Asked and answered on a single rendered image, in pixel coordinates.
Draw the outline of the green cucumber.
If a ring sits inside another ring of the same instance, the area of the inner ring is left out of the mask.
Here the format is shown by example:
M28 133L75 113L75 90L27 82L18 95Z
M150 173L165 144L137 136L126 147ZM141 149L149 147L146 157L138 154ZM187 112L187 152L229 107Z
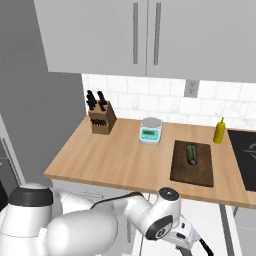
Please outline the green cucumber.
M198 163L195 145L190 144L186 147L186 157L190 165L195 166Z

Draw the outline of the yellow squeeze bottle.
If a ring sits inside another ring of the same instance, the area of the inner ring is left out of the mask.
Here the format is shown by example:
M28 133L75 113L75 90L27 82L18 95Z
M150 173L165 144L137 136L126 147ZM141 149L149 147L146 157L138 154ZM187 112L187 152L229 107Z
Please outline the yellow squeeze bottle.
M214 143L216 143L216 144L222 143L225 128L226 128L226 124L224 122L224 118L221 118L221 121L217 123L216 128L215 128L214 137L213 137Z

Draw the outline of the brown wooden knife block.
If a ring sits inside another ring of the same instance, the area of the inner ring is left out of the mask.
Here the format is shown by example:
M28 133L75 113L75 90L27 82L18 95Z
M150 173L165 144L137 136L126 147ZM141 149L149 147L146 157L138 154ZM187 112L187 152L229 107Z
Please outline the brown wooden knife block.
M102 105L97 102L93 110L88 112L93 134L109 135L115 125L117 117L110 102Z

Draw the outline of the black hob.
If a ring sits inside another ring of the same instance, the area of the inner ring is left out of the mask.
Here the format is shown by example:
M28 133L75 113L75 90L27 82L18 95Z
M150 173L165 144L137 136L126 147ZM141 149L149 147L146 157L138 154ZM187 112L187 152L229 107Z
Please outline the black hob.
M228 135L245 190L256 192L256 132L229 130Z

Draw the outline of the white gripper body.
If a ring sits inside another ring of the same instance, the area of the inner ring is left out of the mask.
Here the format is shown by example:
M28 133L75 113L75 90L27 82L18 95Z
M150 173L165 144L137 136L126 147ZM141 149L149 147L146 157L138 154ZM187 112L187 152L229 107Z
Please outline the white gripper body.
M190 249L193 248L193 245L196 242L199 242L202 239L202 237L199 235L199 233L196 231L196 229L193 227L191 223L187 225L187 235L186 235L186 241Z

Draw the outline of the grey wall socket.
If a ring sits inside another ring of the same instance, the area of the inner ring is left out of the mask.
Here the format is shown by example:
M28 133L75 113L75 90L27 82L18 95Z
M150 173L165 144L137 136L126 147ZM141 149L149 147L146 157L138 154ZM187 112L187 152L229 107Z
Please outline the grey wall socket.
M185 82L184 96L190 98L196 98L199 90L199 80L187 80Z

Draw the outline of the white kitchen scale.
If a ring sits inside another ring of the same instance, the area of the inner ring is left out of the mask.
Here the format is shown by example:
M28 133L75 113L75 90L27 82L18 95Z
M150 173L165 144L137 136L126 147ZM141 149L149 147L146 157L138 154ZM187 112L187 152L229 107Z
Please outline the white kitchen scale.
M158 145L161 140L163 121L154 118L147 117L141 121L139 142L141 144Z

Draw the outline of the white drawer front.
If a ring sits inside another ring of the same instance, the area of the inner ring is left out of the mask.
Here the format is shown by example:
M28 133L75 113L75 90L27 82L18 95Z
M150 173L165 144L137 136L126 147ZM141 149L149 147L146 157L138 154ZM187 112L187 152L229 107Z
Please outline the white drawer front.
M74 199L74 202L78 206L82 206L84 208L89 208L94 203L98 201L106 201L109 199L114 203L125 203L128 198L135 199L135 196L129 197L131 194L130 190L117 189L106 186L97 186L91 184L84 184L78 182L64 181L53 179L53 188L57 190L64 190L67 193L75 194L78 196L78 199ZM81 192L85 190L97 190L104 193L103 196L94 196L94 195L84 195Z

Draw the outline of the dark wooden cutting board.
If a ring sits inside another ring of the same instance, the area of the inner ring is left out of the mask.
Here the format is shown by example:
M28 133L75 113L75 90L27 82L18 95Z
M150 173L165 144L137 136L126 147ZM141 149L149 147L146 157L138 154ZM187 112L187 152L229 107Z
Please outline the dark wooden cutting board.
M186 147L195 145L198 163L190 165L186 157ZM174 142L170 179L192 185L214 186L211 146L189 141Z

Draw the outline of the white base cupboard door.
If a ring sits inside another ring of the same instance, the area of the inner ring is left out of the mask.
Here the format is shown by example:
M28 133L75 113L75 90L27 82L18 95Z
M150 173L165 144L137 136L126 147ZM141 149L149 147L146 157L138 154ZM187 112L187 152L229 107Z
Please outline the white base cupboard door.
M228 256L220 208L217 204L183 199L181 213L213 251L214 256ZM136 232L132 256L182 256L175 246L163 239L148 241Z

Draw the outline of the grey wall cupboard door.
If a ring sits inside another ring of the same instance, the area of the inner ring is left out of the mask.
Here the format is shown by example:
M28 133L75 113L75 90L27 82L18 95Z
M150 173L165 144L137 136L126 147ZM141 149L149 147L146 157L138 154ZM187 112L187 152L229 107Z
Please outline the grey wall cupboard door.
M133 64L133 3L138 63ZM51 72L146 75L147 0L34 0Z
M153 65L156 3L158 65ZM149 0L147 75L256 83L256 0Z

